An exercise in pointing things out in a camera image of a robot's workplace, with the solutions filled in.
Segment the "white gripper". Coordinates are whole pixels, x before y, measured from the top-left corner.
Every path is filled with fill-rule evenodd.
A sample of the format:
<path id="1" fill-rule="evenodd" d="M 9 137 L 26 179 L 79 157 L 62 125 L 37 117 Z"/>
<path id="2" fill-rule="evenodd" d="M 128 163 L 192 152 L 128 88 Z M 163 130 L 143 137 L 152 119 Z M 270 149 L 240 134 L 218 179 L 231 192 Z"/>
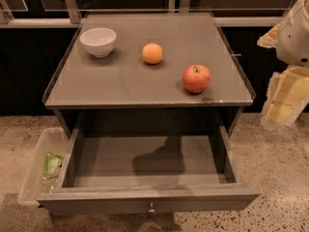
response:
<path id="1" fill-rule="evenodd" d="M 309 0 L 297 0 L 257 45 L 276 47 L 277 58 L 291 64 L 270 78 L 261 125 L 269 131 L 291 126 L 309 103 L 309 69 L 301 67 L 309 66 Z"/>

